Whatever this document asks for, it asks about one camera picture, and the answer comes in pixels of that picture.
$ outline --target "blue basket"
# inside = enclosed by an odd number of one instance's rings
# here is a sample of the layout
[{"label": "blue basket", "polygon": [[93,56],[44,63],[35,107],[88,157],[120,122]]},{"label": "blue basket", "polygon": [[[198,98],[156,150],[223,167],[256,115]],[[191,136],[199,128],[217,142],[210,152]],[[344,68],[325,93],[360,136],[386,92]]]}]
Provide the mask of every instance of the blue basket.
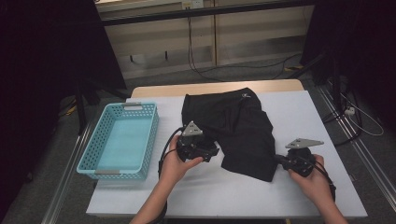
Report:
[{"label": "blue basket", "polygon": [[77,172],[93,179],[146,179],[158,121],[155,103],[107,105]]}]

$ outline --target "white table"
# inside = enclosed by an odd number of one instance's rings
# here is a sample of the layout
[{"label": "white table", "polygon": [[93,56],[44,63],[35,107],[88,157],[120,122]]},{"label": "white table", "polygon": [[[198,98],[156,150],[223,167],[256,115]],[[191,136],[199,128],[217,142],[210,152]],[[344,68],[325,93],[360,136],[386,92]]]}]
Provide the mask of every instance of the white table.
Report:
[{"label": "white table", "polygon": [[[311,147],[325,158],[335,186],[336,203],[345,217],[367,217],[361,200],[327,134],[307,91],[258,93],[274,130],[276,153],[286,155],[285,145],[301,137],[324,142]],[[181,124],[184,96],[134,98],[154,101],[159,129],[146,181],[100,180],[87,213],[99,217],[134,215],[158,180],[158,160],[169,135]],[[234,174],[220,167],[222,152],[188,171],[168,199],[167,217],[285,218],[318,217],[317,208],[279,165],[271,183]]]}]

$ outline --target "folded black fabric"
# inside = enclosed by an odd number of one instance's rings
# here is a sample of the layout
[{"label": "folded black fabric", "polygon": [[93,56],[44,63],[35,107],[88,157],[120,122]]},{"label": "folded black fabric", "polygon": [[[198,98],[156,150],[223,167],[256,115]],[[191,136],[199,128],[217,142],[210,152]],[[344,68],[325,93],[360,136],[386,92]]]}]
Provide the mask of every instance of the folded black fabric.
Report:
[{"label": "folded black fabric", "polygon": [[251,89],[186,95],[181,115],[184,125],[193,120],[218,141],[225,155],[222,168],[272,181],[277,166],[273,126]]}]

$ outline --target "tabletop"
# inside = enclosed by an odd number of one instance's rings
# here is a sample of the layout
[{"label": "tabletop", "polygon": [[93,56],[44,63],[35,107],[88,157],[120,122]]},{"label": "tabletop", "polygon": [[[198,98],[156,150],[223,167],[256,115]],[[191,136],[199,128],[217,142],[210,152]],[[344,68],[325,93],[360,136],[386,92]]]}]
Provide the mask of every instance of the tabletop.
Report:
[{"label": "tabletop", "polygon": [[[366,217],[318,112],[299,80],[253,81],[136,88],[127,102],[156,102],[160,123],[145,181],[100,180],[87,213],[99,217],[133,216],[158,181],[157,166],[169,134],[181,125],[185,93],[212,93],[249,87],[274,125],[276,154],[297,137],[321,140],[311,151],[328,161],[326,169],[337,187],[336,203],[346,217]],[[168,199],[167,217],[284,218],[318,217],[317,208],[279,165],[271,183],[220,168],[224,154],[188,171]]]}]

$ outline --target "basket handle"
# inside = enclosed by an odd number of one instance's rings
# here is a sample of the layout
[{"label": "basket handle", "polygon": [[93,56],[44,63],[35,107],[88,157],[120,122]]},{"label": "basket handle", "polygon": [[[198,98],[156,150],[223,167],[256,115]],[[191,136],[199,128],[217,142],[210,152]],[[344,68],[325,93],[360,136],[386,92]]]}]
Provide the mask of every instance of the basket handle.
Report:
[{"label": "basket handle", "polygon": [[96,175],[121,175],[120,170],[95,170]]},{"label": "basket handle", "polygon": [[130,103],[121,103],[124,107],[124,110],[142,110],[143,106],[141,102],[130,102]]}]

